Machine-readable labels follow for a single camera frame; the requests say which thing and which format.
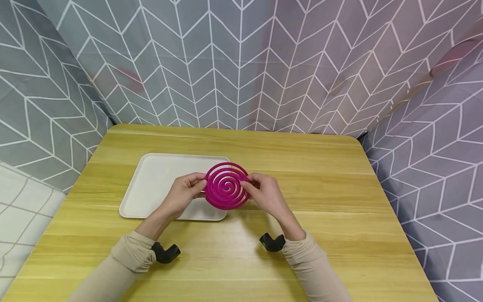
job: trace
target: wooden table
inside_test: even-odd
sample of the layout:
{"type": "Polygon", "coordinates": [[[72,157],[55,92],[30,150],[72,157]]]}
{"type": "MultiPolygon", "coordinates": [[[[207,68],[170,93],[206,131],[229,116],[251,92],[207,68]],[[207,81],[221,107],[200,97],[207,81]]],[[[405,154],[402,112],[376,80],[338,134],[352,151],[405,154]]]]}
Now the wooden table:
{"type": "MultiPolygon", "coordinates": [[[[301,225],[327,251],[356,302],[436,302],[357,140],[348,136],[141,125],[109,129],[3,302],[65,301],[139,220],[118,207],[146,153],[228,157],[279,180],[301,225]]],[[[155,264],[126,301],[305,301],[281,253],[259,243],[276,226],[253,202],[221,222],[175,221],[161,235],[182,253],[155,264]]]]}

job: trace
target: forearm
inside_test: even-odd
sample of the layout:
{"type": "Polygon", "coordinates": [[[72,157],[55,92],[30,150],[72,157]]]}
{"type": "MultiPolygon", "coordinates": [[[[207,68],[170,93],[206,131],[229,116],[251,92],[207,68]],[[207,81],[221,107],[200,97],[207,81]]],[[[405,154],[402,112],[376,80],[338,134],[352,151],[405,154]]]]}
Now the forearm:
{"type": "Polygon", "coordinates": [[[352,302],[342,281],[330,266],[327,254],[306,234],[290,211],[277,218],[286,243],[285,258],[310,302],[352,302]]]}
{"type": "Polygon", "coordinates": [[[154,240],[136,232],[121,237],[111,254],[82,281],[68,302],[114,302],[156,260],[154,240]]]}

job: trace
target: gray fabric wall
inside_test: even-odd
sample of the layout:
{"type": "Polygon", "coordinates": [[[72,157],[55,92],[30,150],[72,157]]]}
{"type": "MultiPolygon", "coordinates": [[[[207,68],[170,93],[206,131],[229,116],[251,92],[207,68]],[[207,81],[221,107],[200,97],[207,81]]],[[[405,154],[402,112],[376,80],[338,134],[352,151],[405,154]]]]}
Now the gray fabric wall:
{"type": "Polygon", "coordinates": [[[112,125],[99,105],[38,3],[0,0],[0,160],[68,190],[112,125]]]}
{"type": "Polygon", "coordinates": [[[441,301],[483,302],[483,43],[362,144],[441,301]]]}
{"type": "Polygon", "coordinates": [[[117,122],[358,136],[480,0],[39,0],[117,122]]]}

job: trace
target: white tray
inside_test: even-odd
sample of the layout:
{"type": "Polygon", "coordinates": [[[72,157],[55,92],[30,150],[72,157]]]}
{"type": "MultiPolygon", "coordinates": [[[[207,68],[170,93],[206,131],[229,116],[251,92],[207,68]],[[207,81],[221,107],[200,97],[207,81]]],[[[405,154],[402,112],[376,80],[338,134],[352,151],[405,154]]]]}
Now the white tray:
{"type": "MultiPolygon", "coordinates": [[[[228,158],[201,155],[148,153],[139,161],[119,214],[126,218],[146,218],[164,200],[176,177],[193,172],[206,173],[228,158]]],[[[204,198],[194,199],[178,219],[219,221],[227,211],[210,205],[204,198]]]]}

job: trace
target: pink spiral coil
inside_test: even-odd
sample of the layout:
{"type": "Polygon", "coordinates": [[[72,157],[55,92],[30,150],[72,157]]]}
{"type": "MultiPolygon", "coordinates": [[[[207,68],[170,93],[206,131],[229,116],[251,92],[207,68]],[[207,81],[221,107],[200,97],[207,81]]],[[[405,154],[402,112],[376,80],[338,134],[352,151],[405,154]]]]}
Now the pink spiral coil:
{"type": "Polygon", "coordinates": [[[240,185],[241,181],[250,181],[247,175],[244,168],[233,162],[214,165],[205,176],[208,181],[205,187],[206,201],[220,210],[233,210],[242,206],[250,198],[250,194],[240,185]],[[230,167],[215,171],[220,166],[233,166],[238,170],[230,167]]]}

